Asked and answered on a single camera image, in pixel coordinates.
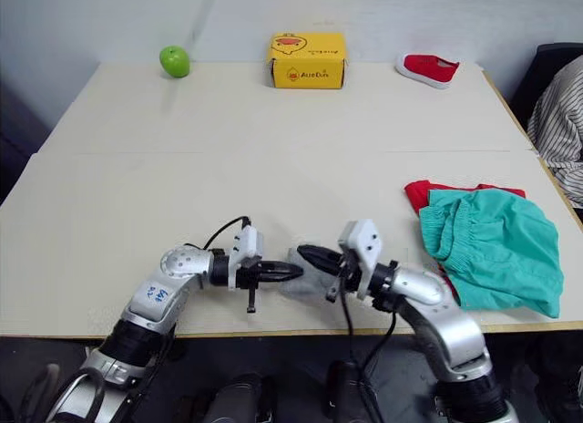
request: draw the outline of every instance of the teal shorts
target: teal shorts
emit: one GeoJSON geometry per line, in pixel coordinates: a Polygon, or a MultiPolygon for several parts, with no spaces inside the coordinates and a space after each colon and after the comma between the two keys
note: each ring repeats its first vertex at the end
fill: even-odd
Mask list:
{"type": "Polygon", "coordinates": [[[527,306],[558,318],[563,290],[555,225],[513,193],[430,191],[419,212],[425,249],[465,309],[527,306]]]}

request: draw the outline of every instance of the table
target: table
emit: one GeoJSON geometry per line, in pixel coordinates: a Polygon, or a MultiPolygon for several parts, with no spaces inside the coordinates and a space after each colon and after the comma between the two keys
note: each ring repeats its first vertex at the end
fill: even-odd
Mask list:
{"type": "MultiPolygon", "coordinates": [[[[384,261],[435,266],[403,193],[421,179],[524,189],[559,230],[560,318],[472,313],[483,330],[583,327],[583,232],[478,66],[447,91],[386,64],[350,65],[340,91],[278,90],[265,75],[195,64],[170,80],[155,66],[102,65],[0,208],[1,333],[106,335],[167,249],[241,214],[264,232],[267,259],[302,242],[334,247],[347,221],[373,218],[384,261]]],[[[179,334],[345,333],[339,305],[263,288],[255,315],[244,292],[194,294],[179,334]]],[[[351,309],[357,333],[387,327],[361,302],[351,309]]],[[[411,329],[399,321],[396,333],[411,329]]]]}
{"type": "Polygon", "coordinates": [[[348,66],[342,90],[272,88],[259,63],[196,63],[180,80],[160,72],[100,66],[41,152],[532,148],[474,64],[445,91],[378,63],[348,66]]]}
{"type": "MultiPolygon", "coordinates": [[[[483,329],[580,327],[583,233],[532,152],[374,153],[361,164],[348,153],[329,163],[314,150],[228,159],[189,153],[35,155],[0,209],[0,328],[9,335],[106,335],[167,249],[203,242],[240,214],[249,214],[263,231],[269,259],[284,259],[301,242],[334,247],[348,220],[369,217],[384,238],[383,261],[430,265],[403,193],[408,181],[428,174],[457,186],[482,181],[522,188],[560,232],[566,275],[560,319],[526,308],[473,313],[483,329]]],[[[221,236],[217,246],[229,247],[231,236],[221,236]]],[[[245,312],[244,292],[212,288],[195,294],[179,334],[344,331],[338,304],[291,300],[263,287],[255,315],[245,312]]],[[[361,333],[387,327],[386,315],[355,299],[351,309],[361,333]]],[[[400,322],[396,332],[410,329],[400,322]]]]}

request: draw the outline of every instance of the red cloth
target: red cloth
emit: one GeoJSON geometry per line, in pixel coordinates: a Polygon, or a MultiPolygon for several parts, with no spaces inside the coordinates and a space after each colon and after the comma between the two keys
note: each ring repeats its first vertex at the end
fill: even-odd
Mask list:
{"type": "Polygon", "coordinates": [[[438,264],[439,266],[439,271],[441,272],[441,276],[443,277],[443,279],[445,280],[445,284],[447,284],[447,286],[449,286],[449,290],[452,292],[452,294],[454,295],[454,299],[457,302],[457,304],[459,305],[459,293],[457,292],[457,290],[455,289],[454,284],[452,283],[452,281],[449,279],[449,275],[447,275],[447,273],[444,270],[444,267],[441,266],[441,264],[438,264]]]}
{"type": "Polygon", "coordinates": [[[415,213],[419,214],[419,210],[427,207],[429,205],[429,191],[433,189],[445,189],[445,190],[456,190],[456,191],[480,191],[482,189],[501,189],[502,191],[512,192],[515,195],[519,195],[522,198],[526,198],[527,195],[524,191],[520,189],[509,189],[509,188],[499,188],[497,186],[492,186],[491,184],[478,184],[473,189],[464,188],[453,188],[451,186],[445,186],[444,184],[430,183],[429,180],[419,180],[409,183],[404,187],[404,192],[407,194],[407,198],[411,202],[415,213]]]}

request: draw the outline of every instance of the black cable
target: black cable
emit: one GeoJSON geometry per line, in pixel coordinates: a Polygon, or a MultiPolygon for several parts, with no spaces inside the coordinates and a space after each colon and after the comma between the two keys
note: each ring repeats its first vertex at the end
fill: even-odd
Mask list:
{"type": "Polygon", "coordinates": [[[379,359],[380,359],[380,354],[377,355],[377,357],[374,359],[374,362],[371,366],[371,368],[369,369],[368,373],[369,373],[369,377],[373,377],[374,376],[374,372],[376,371],[376,368],[379,365],[379,359]]]}
{"type": "Polygon", "coordinates": [[[76,373],[74,373],[71,377],[69,377],[64,383],[63,386],[58,390],[56,393],[56,400],[59,400],[63,394],[65,394],[66,390],[77,381],[80,377],[88,377],[93,385],[95,386],[95,393],[93,395],[93,401],[91,402],[91,406],[89,407],[89,411],[87,415],[82,418],[82,421],[85,423],[95,423],[95,419],[97,418],[97,414],[101,409],[101,405],[103,404],[103,397],[106,394],[106,381],[103,378],[103,375],[99,370],[93,368],[91,366],[81,368],[76,373]]]}
{"type": "Polygon", "coordinates": [[[176,325],[173,325],[172,328],[170,329],[170,331],[166,335],[164,335],[164,343],[162,344],[162,347],[160,348],[160,354],[159,354],[158,359],[156,360],[156,365],[154,365],[154,368],[153,368],[152,373],[149,376],[148,380],[143,383],[143,385],[140,389],[140,394],[141,394],[141,392],[147,391],[149,389],[149,386],[151,385],[152,381],[154,380],[154,377],[156,377],[156,375],[158,374],[158,371],[162,367],[162,364],[166,360],[168,353],[170,353],[170,349],[172,348],[172,343],[174,342],[175,330],[176,330],[176,325]]]}
{"type": "Polygon", "coordinates": [[[239,218],[235,218],[234,220],[227,222],[225,225],[219,228],[212,236],[210,236],[209,240],[207,241],[207,243],[204,244],[204,247],[202,249],[207,250],[212,244],[212,242],[217,238],[217,236],[219,236],[221,233],[223,233],[225,230],[231,227],[231,225],[239,221],[243,221],[242,224],[243,228],[247,227],[248,225],[251,225],[251,219],[249,218],[249,216],[240,216],[239,218]]]}
{"type": "Polygon", "coordinates": [[[391,338],[391,335],[394,332],[394,327],[397,324],[397,314],[395,313],[395,311],[393,311],[392,315],[393,318],[391,319],[391,325],[389,326],[389,329],[386,331],[386,334],[384,334],[383,338],[378,343],[376,343],[376,346],[374,346],[373,350],[371,350],[368,356],[364,359],[363,364],[364,372],[366,372],[366,368],[371,364],[371,361],[373,360],[374,356],[381,351],[381,348],[384,347],[384,345],[391,338]]]}
{"type": "Polygon", "coordinates": [[[372,422],[379,421],[380,423],[384,423],[383,414],[381,413],[381,409],[378,406],[376,401],[376,396],[374,395],[372,389],[369,387],[370,382],[366,377],[366,374],[363,372],[363,368],[361,367],[358,359],[356,358],[356,354],[354,353],[353,349],[353,338],[354,338],[354,326],[353,326],[353,319],[351,318],[350,311],[348,309],[348,303],[346,302],[346,279],[348,277],[348,273],[352,269],[351,264],[347,263],[342,270],[340,271],[340,301],[342,303],[344,318],[346,320],[346,324],[348,325],[348,349],[351,361],[353,362],[354,366],[356,367],[356,371],[358,372],[358,393],[361,397],[361,401],[364,404],[366,409],[366,413],[369,416],[369,419],[372,422]]]}

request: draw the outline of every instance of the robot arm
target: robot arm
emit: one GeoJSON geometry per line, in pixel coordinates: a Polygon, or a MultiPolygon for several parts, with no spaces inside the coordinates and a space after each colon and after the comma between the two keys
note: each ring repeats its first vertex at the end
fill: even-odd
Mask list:
{"type": "MultiPolygon", "coordinates": [[[[370,220],[349,222],[338,241],[343,253],[303,245],[298,253],[322,271],[348,276],[345,287],[373,307],[396,312],[415,331],[438,379],[439,411],[452,422],[517,423],[494,377],[484,336],[445,281],[425,270],[378,263],[383,244],[370,220]]],[[[338,285],[326,298],[333,301],[338,285]]]]}
{"type": "Polygon", "coordinates": [[[118,422],[130,416],[165,359],[189,295],[203,281],[250,290],[259,282],[301,275],[287,263],[262,262],[262,235],[249,224],[229,254],[181,245],[165,253],[124,308],[113,332],[68,379],[45,421],[118,422]]]}

